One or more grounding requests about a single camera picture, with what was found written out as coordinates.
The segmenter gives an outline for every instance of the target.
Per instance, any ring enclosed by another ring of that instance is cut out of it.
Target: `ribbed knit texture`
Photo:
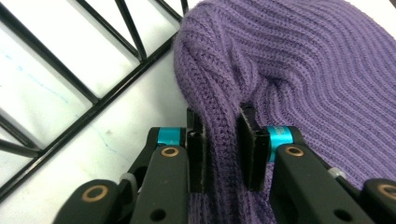
[[[396,180],[396,44],[341,0],[204,1],[175,41],[177,82],[204,121],[213,181],[191,196],[191,223],[273,223],[264,192],[246,190],[236,143],[241,103],[258,123],[294,125],[358,188]]]

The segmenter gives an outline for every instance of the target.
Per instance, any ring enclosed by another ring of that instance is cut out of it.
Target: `black metal rack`
[[[93,121],[105,108],[107,108],[115,99],[117,99],[128,87],[139,79],[153,64],[155,64],[170,48],[173,38],[172,35],[162,43],[152,54],[147,55],[140,38],[139,32],[134,25],[134,19],[131,16],[125,0],[115,0],[120,14],[131,34],[136,48],[131,45],[114,27],[110,25],[93,7],[85,0],[76,0],[93,18],[95,18],[114,38],[119,41],[140,64],[131,71],[122,81],[116,84],[102,98],[97,97],[90,89],[76,77],[34,34],[32,34],[1,2],[0,2],[0,21],[11,30],[18,38],[27,44],[35,53],[44,61],[53,67],[67,82],[69,82],[77,91],[79,91],[92,106],[63,133],[45,148],[38,147],[35,142],[13,124],[0,115],[0,127],[12,135],[21,146],[0,139],[0,150],[17,154],[23,157],[32,158],[22,169],[12,176],[6,184],[0,188],[0,202],[9,196],[18,188],[27,178],[29,178],[37,169],[46,161],[63,148],[71,139],[82,131],[91,121]],[[172,18],[181,22],[182,16],[174,11],[165,1],[155,0],[155,2],[164,9]],[[188,11],[187,0],[180,0],[183,14]]]

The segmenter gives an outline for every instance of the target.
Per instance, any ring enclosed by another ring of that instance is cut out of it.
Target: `fold in fabric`
[[[254,105],[262,127],[298,127],[354,186],[396,180],[396,42],[349,3],[204,1],[183,20],[175,71],[212,145],[210,188],[191,195],[191,223],[275,222],[273,165],[263,192],[242,181],[235,133],[242,103]]]

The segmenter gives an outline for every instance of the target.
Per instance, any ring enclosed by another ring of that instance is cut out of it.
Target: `black plastic part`
[[[120,10],[120,13],[125,21],[125,24],[128,28],[129,33],[131,34],[132,40],[136,45],[137,52],[139,53],[137,56],[137,60],[142,62],[147,59],[147,54],[145,47],[143,46],[143,42],[140,39],[140,35],[137,32],[136,26],[134,25],[134,19],[132,19],[131,13],[129,12],[128,7],[125,4],[125,0],[116,0],[117,7]]]
[[[186,149],[190,164],[190,192],[204,193],[207,187],[209,144],[201,119],[187,109]]]
[[[387,179],[370,179],[364,183],[361,207],[381,224],[396,223],[396,182]]]
[[[178,150],[176,156],[162,155],[168,147]],[[163,146],[154,151],[130,223],[188,223],[188,163],[183,147]]]
[[[114,224],[120,215],[118,198],[119,190],[114,182],[109,180],[90,181],[73,192],[53,223]]]
[[[187,142],[187,128],[180,128],[180,142],[179,142],[179,145],[181,147],[186,148],[186,142]]]
[[[359,203],[359,195],[361,194],[361,192],[358,189],[356,189],[353,185],[351,185],[349,182],[347,182],[346,179],[344,179],[341,176],[338,176],[337,178],[335,178],[335,180],[355,200],[355,202]]]
[[[305,140],[300,130],[294,126],[288,126],[288,128],[291,132],[291,136],[293,137],[293,143],[302,146],[305,145]]]
[[[0,21],[93,104],[98,98],[0,2]]]
[[[248,190],[261,191],[271,156],[270,134],[257,124],[255,110],[250,106],[241,108],[237,129],[245,185]]]
[[[374,223],[308,147],[280,146],[274,169],[270,203],[277,223]]]
[[[140,188],[143,184],[143,179],[145,178],[146,171],[149,167],[152,153],[157,148],[158,131],[160,128],[151,128],[148,132],[148,139],[145,147],[137,156],[134,164],[128,170],[128,173],[134,174],[137,181],[137,186]]]

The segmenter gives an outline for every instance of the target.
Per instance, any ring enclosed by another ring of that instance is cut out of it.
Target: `purple beanie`
[[[191,223],[274,223],[265,190],[244,186],[236,142],[242,103],[257,122],[293,125],[354,186],[396,180],[396,42],[342,0],[204,1],[175,41],[177,83],[211,140],[211,180]]]

